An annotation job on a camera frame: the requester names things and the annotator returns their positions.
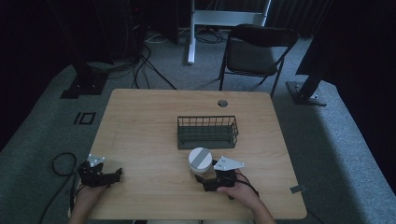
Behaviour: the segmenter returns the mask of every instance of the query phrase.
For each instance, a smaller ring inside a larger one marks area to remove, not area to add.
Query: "black wire basket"
[[[237,135],[235,116],[177,117],[178,149],[234,148]]]

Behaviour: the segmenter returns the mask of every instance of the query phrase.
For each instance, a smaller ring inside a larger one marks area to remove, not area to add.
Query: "human hand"
[[[242,175],[239,169],[236,169],[235,172],[236,179],[248,183],[247,178]],[[262,200],[260,200],[256,192],[248,185],[240,182],[235,182],[235,186],[232,188],[219,187],[217,189],[217,192],[225,193],[235,198],[238,202],[240,202],[242,205],[249,208],[250,210],[262,204]]]
[[[69,219],[70,224],[84,223],[91,209],[99,201],[106,186],[91,188],[85,185],[78,187],[78,194]]]
[[[244,175],[242,175],[239,169],[236,169],[235,172],[236,178],[239,181],[248,183],[248,179]],[[229,196],[235,198],[242,205],[250,209],[253,213],[255,223],[276,223],[271,213],[260,199],[259,195],[256,194],[256,191],[250,186],[236,181],[235,186],[233,186],[232,188],[219,187],[217,192],[228,194]]]

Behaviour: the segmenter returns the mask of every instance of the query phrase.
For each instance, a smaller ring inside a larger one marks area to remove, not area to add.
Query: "white cup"
[[[190,152],[189,165],[196,174],[203,174],[212,165],[212,154],[205,147],[196,147]]]

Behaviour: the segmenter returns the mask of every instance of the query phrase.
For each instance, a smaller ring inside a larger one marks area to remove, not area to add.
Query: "chair leg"
[[[225,61],[226,61],[226,58],[225,58],[225,54],[224,54],[223,61],[221,63],[219,77],[218,77],[218,79],[220,80],[219,91],[222,91],[222,85],[224,82]]]
[[[277,69],[276,78],[275,78],[275,81],[274,81],[274,86],[273,86],[273,89],[271,90],[271,98],[273,98],[273,96],[274,96],[275,88],[276,88],[277,82],[279,81],[280,72],[282,72],[283,62],[285,62],[285,59],[282,59],[282,61],[280,62],[280,66]]]
[[[267,78],[268,78],[268,76],[264,77],[264,78],[262,79],[262,81],[259,83],[259,85],[261,85],[261,84],[265,81],[265,79],[267,79]]]

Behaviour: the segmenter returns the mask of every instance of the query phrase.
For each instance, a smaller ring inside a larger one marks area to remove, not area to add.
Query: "white tag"
[[[88,162],[90,163],[91,167],[103,162],[104,160],[105,160],[105,157],[96,157],[96,156],[93,156],[92,154],[90,154],[88,156]]]
[[[235,161],[227,157],[221,156],[221,158],[218,160],[214,167],[215,170],[229,171],[245,167],[245,164],[240,161]]]

